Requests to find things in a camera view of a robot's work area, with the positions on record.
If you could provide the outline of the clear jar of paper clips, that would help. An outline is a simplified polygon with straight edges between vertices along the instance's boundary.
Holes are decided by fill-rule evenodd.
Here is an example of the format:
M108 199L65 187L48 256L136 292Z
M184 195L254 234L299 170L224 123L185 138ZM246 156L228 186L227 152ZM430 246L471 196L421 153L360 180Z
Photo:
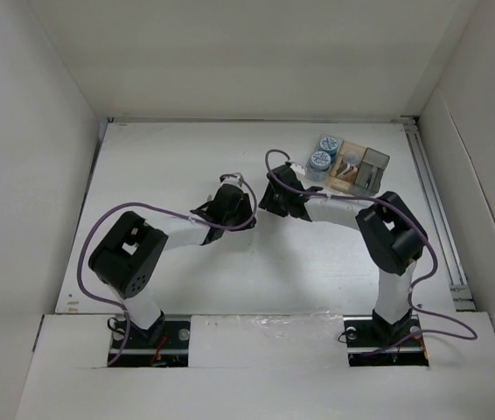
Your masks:
M355 151L348 151L344 154L343 161L348 165L358 166L361 161L361 155Z

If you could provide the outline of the black pen refill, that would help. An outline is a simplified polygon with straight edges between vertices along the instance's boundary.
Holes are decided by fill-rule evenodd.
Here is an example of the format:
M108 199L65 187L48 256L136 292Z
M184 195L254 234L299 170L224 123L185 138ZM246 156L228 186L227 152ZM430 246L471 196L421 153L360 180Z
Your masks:
M370 172L368 174L368 178L366 180L366 189L371 190L373 189L375 179L377 178L378 175L378 167L377 166L372 166L370 168Z

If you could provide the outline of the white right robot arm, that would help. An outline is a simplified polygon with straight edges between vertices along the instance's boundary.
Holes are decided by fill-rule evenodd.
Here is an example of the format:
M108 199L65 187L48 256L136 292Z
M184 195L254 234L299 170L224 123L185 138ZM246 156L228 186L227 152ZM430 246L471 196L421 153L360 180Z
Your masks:
M286 163L270 170L259 208L280 217L330 223L360 232L379 270L378 297L369 331L373 344L391 345L410 330L408 294L415 265L427 238L422 225L395 192L378 199L329 196L322 188L307 189Z

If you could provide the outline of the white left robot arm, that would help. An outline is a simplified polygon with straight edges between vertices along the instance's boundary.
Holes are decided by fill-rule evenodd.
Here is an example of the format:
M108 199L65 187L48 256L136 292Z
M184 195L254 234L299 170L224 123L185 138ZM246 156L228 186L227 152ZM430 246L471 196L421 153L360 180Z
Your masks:
M188 215L143 203L120 205L123 213L87 263L116 299L96 300L120 307L129 319L125 327L134 339L144 347L153 347L164 335L165 316L148 283L163 252L209 245L226 232L253 228L256 204L251 189L224 181L212 199Z

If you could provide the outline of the clear plastic bin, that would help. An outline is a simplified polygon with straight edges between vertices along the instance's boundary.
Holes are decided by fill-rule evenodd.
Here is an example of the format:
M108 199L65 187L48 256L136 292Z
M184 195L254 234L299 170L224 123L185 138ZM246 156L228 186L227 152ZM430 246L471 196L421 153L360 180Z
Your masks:
M326 181L343 144L344 140L339 136L322 135L307 160L306 177L317 182Z

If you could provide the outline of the grey plastic bin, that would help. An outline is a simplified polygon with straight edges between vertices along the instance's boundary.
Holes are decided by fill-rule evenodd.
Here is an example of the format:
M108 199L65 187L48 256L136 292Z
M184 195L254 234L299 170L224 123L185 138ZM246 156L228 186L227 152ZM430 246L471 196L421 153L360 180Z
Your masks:
M356 178L349 192L355 196L374 196L377 194L389 160L389 155L367 148L360 160Z

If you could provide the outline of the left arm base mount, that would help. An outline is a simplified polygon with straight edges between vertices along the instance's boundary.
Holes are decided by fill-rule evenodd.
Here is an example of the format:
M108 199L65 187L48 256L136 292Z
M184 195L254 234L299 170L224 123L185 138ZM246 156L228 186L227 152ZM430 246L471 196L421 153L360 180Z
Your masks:
M154 339L132 326L123 342L126 322L110 317L111 332L107 366L109 368L187 368L191 337L191 316L167 316L163 325L156 325Z

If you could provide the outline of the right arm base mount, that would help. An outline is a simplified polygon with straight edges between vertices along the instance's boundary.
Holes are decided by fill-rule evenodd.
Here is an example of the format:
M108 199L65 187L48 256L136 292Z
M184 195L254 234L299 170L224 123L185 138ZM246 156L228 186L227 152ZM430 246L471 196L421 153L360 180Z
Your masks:
M346 346L350 368L429 366L422 338L409 338L396 345L421 327L415 315L394 336L386 335L372 316L347 316L343 324L338 342Z

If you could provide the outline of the aluminium rail on right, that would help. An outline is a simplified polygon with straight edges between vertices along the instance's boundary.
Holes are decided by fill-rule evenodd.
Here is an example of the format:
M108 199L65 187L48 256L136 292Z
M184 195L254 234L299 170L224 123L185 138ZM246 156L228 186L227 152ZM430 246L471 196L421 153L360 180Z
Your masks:
M435 227L438 255L445 273L449 276L450 294L454 306L458 312L475 312L477 307L464 274L426 151L422 145L417 122L414 118L403 118L401 123Z

